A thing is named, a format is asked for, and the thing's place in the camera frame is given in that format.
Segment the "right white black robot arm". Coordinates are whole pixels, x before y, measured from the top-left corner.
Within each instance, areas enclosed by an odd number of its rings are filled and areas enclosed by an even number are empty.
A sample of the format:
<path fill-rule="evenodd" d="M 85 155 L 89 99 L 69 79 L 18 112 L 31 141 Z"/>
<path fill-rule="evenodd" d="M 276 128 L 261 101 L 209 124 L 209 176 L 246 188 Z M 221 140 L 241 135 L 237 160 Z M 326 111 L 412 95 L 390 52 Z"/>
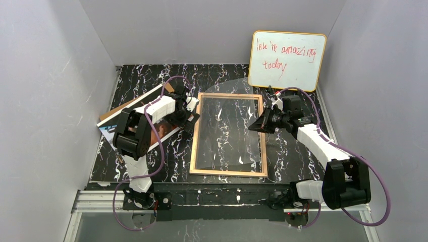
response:
<path fill-rule="evenodd" d="M 333 142 L 325 138 L 314 119 L 304 115 L 300 97 L 278 94 L 272 106 L 265 108 L 248 129 L 267 134 L 285 129 L 309 149 L 325 169 L 323 180 L 291 182 L 282 200 L 290 204 L 325 203 L 332 210 L 366 204 L 371 200 L 368 166 L 334 147 Z"/>

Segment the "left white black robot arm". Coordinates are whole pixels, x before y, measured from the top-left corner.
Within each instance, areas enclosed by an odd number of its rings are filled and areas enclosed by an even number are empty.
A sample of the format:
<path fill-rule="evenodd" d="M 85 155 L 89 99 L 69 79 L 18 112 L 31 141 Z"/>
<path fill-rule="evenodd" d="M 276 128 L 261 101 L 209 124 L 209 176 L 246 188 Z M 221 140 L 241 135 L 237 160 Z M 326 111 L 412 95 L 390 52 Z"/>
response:
<path fill-rule="evenodd" d="M 172 92 L 161 88 L 159 96 L 153 100 L 139 107 L 125 107 L 118 115 L 113 146 L 124 158 L 129 177 L 129 189 L 124 190 L 124 194 L 138 207 L 146 209 L 154 205 L 155 195 L 149 191 L 151 178 L 165 164 L 162 139 L 168 132 L 156 124 L 166 123 L 173 129 L 192 132 L 199 119 L 198 104 L 199 99 L 191 96 L 187 87 L 178 85 Z M 153 145 L 161 149 L 161 164 L 156 171 L 149 172 L 146 155 Z"/>

